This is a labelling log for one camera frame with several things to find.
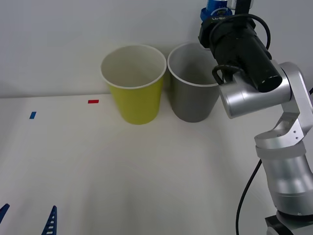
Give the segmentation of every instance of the yellow paper cup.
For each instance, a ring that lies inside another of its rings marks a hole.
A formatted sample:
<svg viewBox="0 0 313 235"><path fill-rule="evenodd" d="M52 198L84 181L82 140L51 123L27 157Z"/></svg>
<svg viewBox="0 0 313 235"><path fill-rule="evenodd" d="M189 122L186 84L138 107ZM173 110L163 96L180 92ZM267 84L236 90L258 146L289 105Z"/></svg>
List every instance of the yellow paper cup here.
<svg viewBox="0 0 313 235"><path fill-rule="evenodd" d="M101 64L101 74L122 117L137 125L157 116L165 71L164 55L146 45L119 48Z"/></svg>

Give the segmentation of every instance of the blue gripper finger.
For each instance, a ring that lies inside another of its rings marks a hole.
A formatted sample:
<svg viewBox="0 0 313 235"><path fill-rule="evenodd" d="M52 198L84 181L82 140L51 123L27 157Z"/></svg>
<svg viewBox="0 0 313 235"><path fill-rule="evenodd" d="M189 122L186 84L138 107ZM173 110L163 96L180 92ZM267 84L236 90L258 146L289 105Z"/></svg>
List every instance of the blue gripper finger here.
<svg viewBox="0 0 313 235"><path fill-rule="evenodd" d="M0 223L2 222L6 212L8 211L10 205L9 204L5 204L1 209L0 209Z"/></svg>
<svg viewBox="0 0 313 235"><path fill-rule="evenodd" d="M57 234L57 207L53 206L49 219L45 224L44 231L41 235L56 235Z"/></svg>

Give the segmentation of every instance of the white tabletop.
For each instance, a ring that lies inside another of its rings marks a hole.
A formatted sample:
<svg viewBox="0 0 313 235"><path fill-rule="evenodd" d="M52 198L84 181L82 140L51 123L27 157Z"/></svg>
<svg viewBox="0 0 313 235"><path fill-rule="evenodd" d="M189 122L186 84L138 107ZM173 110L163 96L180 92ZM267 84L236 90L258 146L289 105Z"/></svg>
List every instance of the white tabletop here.
<svg viewBox="0 0 313 235"><path fill-rule="evenodd" d="M281 115L271 108L230 120L219 100L192 124L163 97L157 118L137 126L108 94L0 99L0 110L0 207L11 205L1 235L40 235L53 205L58 235L234 235L258 162L253 137ZM261 168L241 235L265 235L274 213Z"/></svg>

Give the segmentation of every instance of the blue robot part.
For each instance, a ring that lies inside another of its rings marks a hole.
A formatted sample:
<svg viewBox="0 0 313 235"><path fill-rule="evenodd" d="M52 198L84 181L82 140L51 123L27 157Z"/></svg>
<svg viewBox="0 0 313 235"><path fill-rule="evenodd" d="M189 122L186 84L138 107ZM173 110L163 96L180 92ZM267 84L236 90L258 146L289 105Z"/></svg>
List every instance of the blue robot part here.
<svg viewBox="0 0 313 235"><path fill-rule="evenodd" d="M205 21L211 16L231 16L233 13L227 7L226 0L208 0L206 8L201 10L201 20Z"/></svg>
<svg viewBox="0 0 313 235"><path fill-rule="evenodd" d="M1 209L0 209L0 223L2 222L6 212L8 211L10 205L9 204L5 204Z"/></svg>
<svg viewBox="0 0 313 235"><path fill-rule="evenodd" d="M57 221L58 221L57 207L53 206L49 219L45 224L44 231L41 235L56 235L57 234Z"/></svg>

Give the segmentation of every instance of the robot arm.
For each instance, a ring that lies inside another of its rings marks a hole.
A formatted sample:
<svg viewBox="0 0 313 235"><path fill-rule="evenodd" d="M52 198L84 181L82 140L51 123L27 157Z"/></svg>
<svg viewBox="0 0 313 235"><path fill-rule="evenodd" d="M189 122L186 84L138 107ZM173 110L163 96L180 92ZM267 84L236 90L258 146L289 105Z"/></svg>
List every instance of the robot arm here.
<svg viewBox="0 0 313 235"><path fill-rule="evenodd" d="M266 219L268 235L313 234L313 174L302 142L313 127L313 106L303 75L293 63L278 65L272 60L267 25L248 14L251 0L232 0L229 6L236 9L234 16L208 18L199 35L200 43L210 48L219 64L212 73L228 116L235 118L278 104L284 111L272 130L255 137L278 210L276 216ZM251 18L265 26L266 47Z"/></svg>

